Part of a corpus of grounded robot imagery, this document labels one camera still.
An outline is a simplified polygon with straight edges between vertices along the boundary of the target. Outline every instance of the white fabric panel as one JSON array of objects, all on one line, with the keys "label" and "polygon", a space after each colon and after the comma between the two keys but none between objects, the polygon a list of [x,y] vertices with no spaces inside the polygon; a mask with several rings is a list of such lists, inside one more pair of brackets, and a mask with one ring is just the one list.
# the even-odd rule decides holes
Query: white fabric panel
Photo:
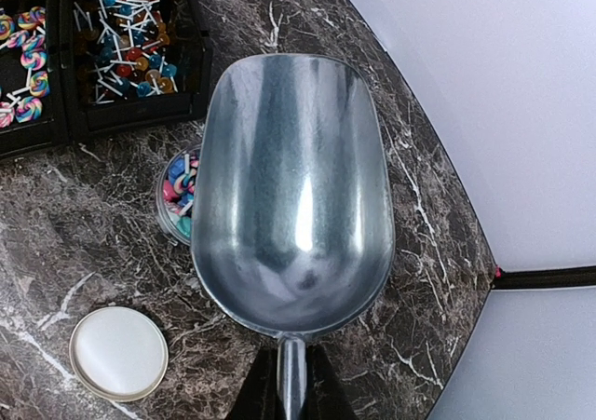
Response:
[{"label": "white fabric panel", "polygon": [[351,0],[512,271],[596,264],[596,0]]},{"label": "white fabric panel", "polygon": [[428,420],[596,416],[596,288],[492,291]]}]

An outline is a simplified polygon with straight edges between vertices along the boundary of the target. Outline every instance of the black bin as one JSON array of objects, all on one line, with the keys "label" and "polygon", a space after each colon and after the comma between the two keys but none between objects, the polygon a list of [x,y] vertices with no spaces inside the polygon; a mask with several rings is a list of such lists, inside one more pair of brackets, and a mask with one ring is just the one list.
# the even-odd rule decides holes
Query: black bin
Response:
[{"label": "black bin", "polygon": [[73,140],[85,141],[102,134],[169,122],[198,119],[207,113],[212,47],[209,31],[197,0],[162,0],[164,22],[176,15],[177,55],[190,71],[178,93],[116,100],[105,105],[88,105],[79,100],[74,53],[74,1],[61,0],[60,59],[64,104]]},{"label": "black bin", "polygon": [[[40,118],[22,124],[15,120],[10,126],[0,129],[0,160],[69,142],[60,80],[58,0],[0,0],[0,7],[12,17],[29,11],[33,6],[46,8],[46,69],[50,93],[41,99],[44,107]],[[3,93],[25,86],[27,71],[20,65],[20,54],[19,48],[0,52],[0,87]]]}]

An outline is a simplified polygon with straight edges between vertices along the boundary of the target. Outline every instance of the silver scoop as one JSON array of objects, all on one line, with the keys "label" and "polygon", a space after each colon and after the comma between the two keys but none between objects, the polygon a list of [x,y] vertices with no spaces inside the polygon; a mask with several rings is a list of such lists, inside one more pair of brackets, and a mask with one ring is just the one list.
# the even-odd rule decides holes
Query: silver scoop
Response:
[{"label": "silver scoop", "polygon": [[235,321],[279,340],[287,419],[305,404],[305,342],[339,329],[383,288],[394,249],[373,100],[347,64],[259,55],[222,75],[196,178],[191,249]]}]

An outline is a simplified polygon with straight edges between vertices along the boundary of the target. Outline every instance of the dark marble surface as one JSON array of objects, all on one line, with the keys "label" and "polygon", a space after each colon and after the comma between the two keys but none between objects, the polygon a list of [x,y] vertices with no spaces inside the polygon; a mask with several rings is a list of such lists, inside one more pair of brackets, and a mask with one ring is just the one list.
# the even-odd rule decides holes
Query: dark marble surface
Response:
[{"label": "dark marble surface", "polygon": [[[262,52],[358,68],[382,123],[397,253],[382,297],[324,338],[360,418],[424,418],[478,316],[493,260],[452,165],[400,73],[346,0],[200,0],[223,69]],[[0,417],[224,418],[268,340],[222,315],[188,249],[155,221],[154,180],[202,123],[98,140],[0,166]],[[68,360],[90,310],[125,305],[165,333],[169,368],[144,400],[88,393]]]}]

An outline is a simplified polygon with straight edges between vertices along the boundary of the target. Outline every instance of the jar lid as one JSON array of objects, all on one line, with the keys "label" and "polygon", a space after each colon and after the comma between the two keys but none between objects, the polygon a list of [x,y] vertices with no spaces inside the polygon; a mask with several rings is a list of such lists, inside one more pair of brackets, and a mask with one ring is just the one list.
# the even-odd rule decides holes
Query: jar lid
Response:
[{"label": "jar lid", "polygon": [[83,385],[113,401],[149,395],[168,367],[168,346],[161,331],[147,316],[124,306],[86,315],[74,328],[69,352]]}]

